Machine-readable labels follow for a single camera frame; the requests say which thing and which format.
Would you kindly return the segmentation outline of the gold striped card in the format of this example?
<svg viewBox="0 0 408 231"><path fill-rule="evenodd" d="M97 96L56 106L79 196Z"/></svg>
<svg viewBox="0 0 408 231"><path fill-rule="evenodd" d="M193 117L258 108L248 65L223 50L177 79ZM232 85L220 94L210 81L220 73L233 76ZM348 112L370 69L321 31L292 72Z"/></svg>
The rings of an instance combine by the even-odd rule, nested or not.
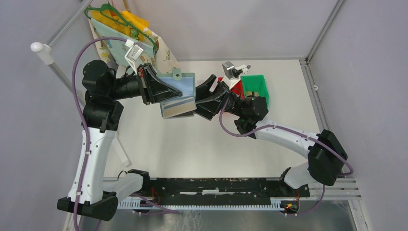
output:
<svg viewBox="0 0 408 231"><path fill-rule="evenodd" d="M246 96L247 97L258 97L259 93L257 91L247 91Z"/></svg>

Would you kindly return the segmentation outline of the silver reflective card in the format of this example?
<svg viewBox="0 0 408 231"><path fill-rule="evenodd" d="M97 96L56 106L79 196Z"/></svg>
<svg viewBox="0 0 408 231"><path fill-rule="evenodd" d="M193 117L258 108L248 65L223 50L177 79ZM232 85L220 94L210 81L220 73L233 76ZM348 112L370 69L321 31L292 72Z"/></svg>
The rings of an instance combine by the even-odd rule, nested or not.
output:
<svg viewBox="0 0 408 231"><path fill-rule="evenodd" d="M192 112L196 109L193 97L179 97L160 103L162 117L164 119Z"/></svg>

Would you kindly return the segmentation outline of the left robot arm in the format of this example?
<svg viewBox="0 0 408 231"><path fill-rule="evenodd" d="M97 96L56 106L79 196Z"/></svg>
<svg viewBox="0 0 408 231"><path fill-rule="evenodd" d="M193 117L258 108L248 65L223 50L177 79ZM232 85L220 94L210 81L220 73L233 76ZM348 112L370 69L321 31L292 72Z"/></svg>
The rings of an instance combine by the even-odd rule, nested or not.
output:
<svg viewBox="0 0 408 231"><path fill-rule="evenodd" d="M103 221L111 220L120 202L131 194L146 196L151 191L149 173L143 170L131 169L109 186L103 182L124 109L120 100L141 97L151 104L182 96L181 90L160 80L150 64L121 78L115 74L102 60L93 60L83 68L86 104L79 110L83 126L80 161L69 194L57 202L61 211Z"/></svg>

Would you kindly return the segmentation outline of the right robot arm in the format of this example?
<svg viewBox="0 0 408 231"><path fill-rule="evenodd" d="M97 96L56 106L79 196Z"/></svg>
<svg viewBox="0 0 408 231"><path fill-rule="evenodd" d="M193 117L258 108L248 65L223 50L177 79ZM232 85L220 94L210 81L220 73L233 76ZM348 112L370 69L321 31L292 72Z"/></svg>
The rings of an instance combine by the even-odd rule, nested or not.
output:
<svg viewBox="0 0 408 231"><path fill-rule="evenodd" d="M351 175L353 169L347 162L348 156L333 132L324 129L320 133L297 130L268 119L268 105L265 97L246 96L242 98L232 92L228 85L211 75L195 88L196 114L211 120L219 115L222 122L224 113L238 117L234 121L237 132L221 128L234 137L250 137L269 141L303 156L307 162L287 168L280 177L278 191L291 196L301 186L313 182L333 186L339 177Z"/></svg>

